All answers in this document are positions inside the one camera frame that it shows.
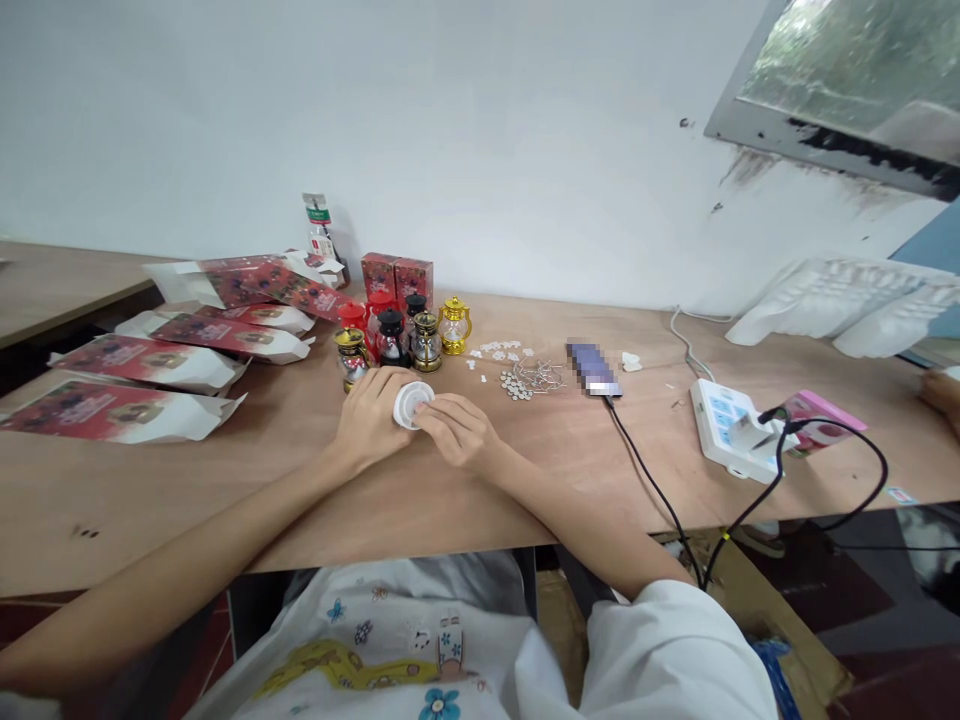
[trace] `window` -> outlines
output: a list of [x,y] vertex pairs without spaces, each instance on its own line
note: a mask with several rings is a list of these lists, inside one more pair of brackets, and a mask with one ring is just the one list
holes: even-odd
[[960,0],[772,0],[704,134],[954,200]]

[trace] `power strip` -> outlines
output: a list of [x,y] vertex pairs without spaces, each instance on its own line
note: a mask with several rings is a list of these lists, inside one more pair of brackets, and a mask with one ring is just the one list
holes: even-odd
[[[783,423],[771,420],[761,426],[749,395],[708,380],[697,380],[690,396],[700,449],[707,459],[723,465],[736,477],[752,478],[764,485],[773,482],[777,476],[776,444]],[[784,452],[798,443],[795,435],[788,435]]]

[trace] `black stain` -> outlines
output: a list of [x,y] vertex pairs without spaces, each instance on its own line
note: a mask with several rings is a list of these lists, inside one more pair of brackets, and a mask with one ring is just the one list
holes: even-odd
[[787,123],[798,131],[803,131],[805,136],[800,140],[801,145],[866,158],[874,167],[887,165],[900,172],[912,172],[929,182],[935,197],[944,202],[952,202],[960,196],[960,167],[904,150],[894,150],[886,145],[847,135],[838,130],[828,130],[797,118],[788,118]]

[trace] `black cable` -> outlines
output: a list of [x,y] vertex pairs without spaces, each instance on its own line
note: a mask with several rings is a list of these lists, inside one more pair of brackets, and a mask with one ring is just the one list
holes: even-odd
[[740,513],[740,517],[734,520],[733,523],[727,527],[726,532],[720,536],[716,547],[713,548],[713,552],[710,554],[710,560],[707,562],[707,569],[703,572],[703,581],[700,583],[700,589],[704,592],[706,592],[707,587],[710,585],[710,576],[713,575],[713,566],[717,564],[717,558],[720,556],[720,551],[723,549],[723,546],[730,538],[730,533],[740,527],[747,515],[756,510],[760,503],[770,497],[770,493],[776,490],[777,485],[779,485],[780,481],[783,480],[783,443],[786,441],[787,435],[790,434],[787,432],[789,427],[789,422],[784,423],[783,432],[780,433],[780,438],[777,440],[777,476],[769,485],[767,485],[766,489],[760,493],[757,499],[750,503],[750,506],[746,510]]
[[912,545],[836,545],[831,543],[831,547],[837,550],[911,550],[913,552],[946,552],[947,550],[960,550],[960,545],[947,545],[939,548],[918,548]]
[[[772,410],[768,410],[767,412],[762,413],[758,417],[758,420],[760,418],[766,418],[766,420],[769,421],[770,418],[773,417],[773,415],[778,410],[783,410],[783,408],[773,408]],[[776,486],[783,479],[783,444],[787,438],[787,435],[789,435],[790,433],[795,433],[801,428],[814,422],[826,423],[827,425],[836,425],[837,427],[841,427],[844,430],[847,430],[848,432],[856,435],[858,438],[863,440],[867,444],[867,446],[871,450],[873,450],[874,453],[876,453],[877,458],[879,458],[880,460],[880,481],[877,483],[877,486],[867,496],[867,499],[864,500],[859,505],[857,505],[857,507],[855,507],[853,510],[848,512],[846,515],[841,517],[835,523],[831,523],[830,525],[826,525],[824,527],[819,527],[819,529],[826,532],[827,530],[835,530],[841,525],[846,525],[848,522],[853,520],[853,518],[855,518],[857,515],[863,512],[863,510],[867,507],[867,505],[872,503],[876,499],[877,495],[879,495],[883,491],[884,486],[887,484],[887,476],[889,475],[889,472],[890,472],[890,468],[887,465],[887,458],[884,456],[880,448],[878,448],[873,443],[873,441],[870,438],[868,438],[866,435],[861,433],[859,430],[855,430],[849,425],[839,422],[837,420],[827,420],[826,418],[810,418],[808,420],[795,420],[795,421],[788,420],[786,423],[784,423],[783,432],[780,433],[780,439],[777,441],[777,476],[774,478],[773,482],[771,482],[767,486],[767,489],[764,490],[762,493],[760,493],[760,496],[750,504],[750,507],[748,507],[746,510],[744,510],[740,514],[740,517],[738,517],[736,520],[733,521],[733,523],[727,528],[727,531],[721,536],[720,540],[717,542],[716,547],[713,549],[713,553],[710,556],[710,561],[707,563],[707,569],[704,571],[703,583],[700,586],[701,590],[706,590],[707,586],[710,584],[710,576],[713,573],[713,566],[717,562],[717,557],[720,555],[720,550],[723,548],[726,541],[730,538],[730,533],[732,533],[734,530],[740,527],[740,525],[743,523],[746,517],[751,512],[753,512],[757,508],[757,506],[760,505],[760,503],[762,503],[764,500],[767,499],[767,497],[769,497],[770,493],[773,492],[774,488],[776,488]]]
[[647,477],[650,479],[650,484],[653,485],[653,489],[657,491],[657,495],[660,496],[660,499],[663,500],[663,504],[666,505],[667,511],[670,513],[670,517],[673,518],[673,524],[677,526],[677,532],[680,533],[680,544],[687,553],[687,557],[690,558],[690,564],[693,565],[693,573],[697,576],[697,585],[703,586],[703,578],[700,574],[700,565],[697,562],[697,558],[693,554],[693,551],[690,549],[690,543],[687,542],[687,534],[683,531],[683,526],[680,524],[680,518],[678,518],[677,513],[674,512],[673,505],[671,505],[670,501],[667,500],[667,496],[663,494],[663,490],[661,490],[660,486],[657,485],[657,481],[653,479],[653,475],[651,475],[650,470],[647,469],[647,464],[640,456],[640,451],[637,450],[637,446],[633,443],[633,438],[630,437],[630,433],[627,432],[627,429],[623,426],[623,423],[620,422],[620,416],[617,415],[617,409],[613,406],[613,399],[609,395],[604,395],[603,401],[607,404],[607,407],[610,408],[610,414],[613,415],[613,419],[617,423],[617,427],[620,428],[620,432],[623,433],[623,436],[630,444],[630,448],[633,450],[633,454],[636,456],[637,462],[640,463],[640,467],[643,468],[643,472],[646,473]]

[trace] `white shirt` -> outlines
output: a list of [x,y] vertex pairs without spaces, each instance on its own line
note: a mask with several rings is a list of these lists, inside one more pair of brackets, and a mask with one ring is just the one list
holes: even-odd
[[598,604],[579,710],[509,553],[324,568],[185,720],[776,720],[759,658],[705,593]]

